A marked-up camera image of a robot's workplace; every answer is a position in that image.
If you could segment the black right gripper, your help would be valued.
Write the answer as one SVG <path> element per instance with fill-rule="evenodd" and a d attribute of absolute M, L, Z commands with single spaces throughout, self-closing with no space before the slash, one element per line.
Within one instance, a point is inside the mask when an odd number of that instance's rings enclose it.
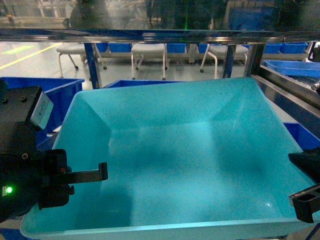
<path fill-rule="evenodd" d="M 313 213 L 320 210 L 320 149 L 306 149 L 303 152 L 289 153 L 289 160 L 316 185 L 288 196 L 294 207 L 296 218 L 302 222 L 314 223 Z"/>

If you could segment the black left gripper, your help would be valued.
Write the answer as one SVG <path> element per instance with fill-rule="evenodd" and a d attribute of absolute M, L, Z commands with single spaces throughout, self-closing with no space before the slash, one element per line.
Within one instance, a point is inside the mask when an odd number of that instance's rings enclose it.
<path fill-rule="evenodd" d="M 68 166 L 64 149 L 51 149 L 43 152 L 42 189 L 38 208 L 40 210 L 65 206 L 75 189 L 70 184 L 101 182 L 108 179 L 108 164 L 101 162 L 98 169 L 72 172 Z"/>

